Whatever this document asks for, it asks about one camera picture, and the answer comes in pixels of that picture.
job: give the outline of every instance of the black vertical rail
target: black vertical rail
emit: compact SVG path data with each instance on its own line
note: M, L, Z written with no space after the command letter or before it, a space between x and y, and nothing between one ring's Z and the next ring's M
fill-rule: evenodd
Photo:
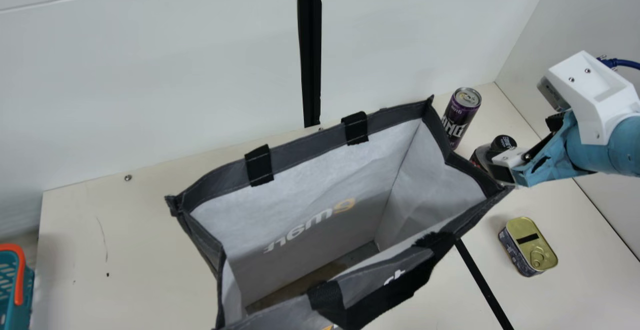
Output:
M322 1L297 0L304 127L320 124Z

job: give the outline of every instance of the blue cable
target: blue cable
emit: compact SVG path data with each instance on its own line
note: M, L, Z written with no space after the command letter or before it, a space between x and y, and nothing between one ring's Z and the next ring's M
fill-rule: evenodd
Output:
M625 66L627 68L634 68L640 70L640 63L625 59L599 59L602 64L605 64L609 68L613 69L617 66Z

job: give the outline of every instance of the shopping bag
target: shopping bag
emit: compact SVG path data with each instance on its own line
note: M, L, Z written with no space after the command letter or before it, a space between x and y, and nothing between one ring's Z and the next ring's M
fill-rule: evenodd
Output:
M166 201L225 330L357 330L411 298L511 190L450 148L428 100L263 145Z

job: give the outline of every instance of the purple can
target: purple can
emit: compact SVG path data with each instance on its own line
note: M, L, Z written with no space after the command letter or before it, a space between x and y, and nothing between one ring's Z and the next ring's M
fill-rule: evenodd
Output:
M442 125L453 150L460 145L462 136L469 129L469 124L476 116L481 103L482 96L471 87L461 87L451 96L442 116Z

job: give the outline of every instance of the printed logo on bag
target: printed logo on bag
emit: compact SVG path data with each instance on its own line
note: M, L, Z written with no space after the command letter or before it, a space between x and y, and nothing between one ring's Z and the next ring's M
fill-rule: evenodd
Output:
M398 280L398 278L400 278L402 276L402 274L406 273L406 271L404 270L396 270L395 273L393 274L393 276L389 277L384 284L388 285L390 282L393 282L393 280Z
M330 207L329 209L326 209L324 211L321 211L321 212L315 214L310 219L308 219L306 221L306 223L301 223L300 225L295 226L293 229L289 230L289 232L286 234L286 236L282 236L281 238L279 238L279 239L275 240L274 242L270 243L269 246L267 246L265 248L263 254L266 254L266 253L269 253L270 251L273 251L274 248L276 247L276 244L278 244L282 248L288 242L290 242L293 239L297 238L298 236L300 236L300 234L304 233L306 230L309 230L312 227L314 227L315 225L318 225L318 224L322 223L323 219L327 220L327 219L331 218L331 216L335 216L335 215L347 212L347 211L351 210L354 207L354 205L356 205L356 199L355 198L347 198L344 201L340 201L334 207Z

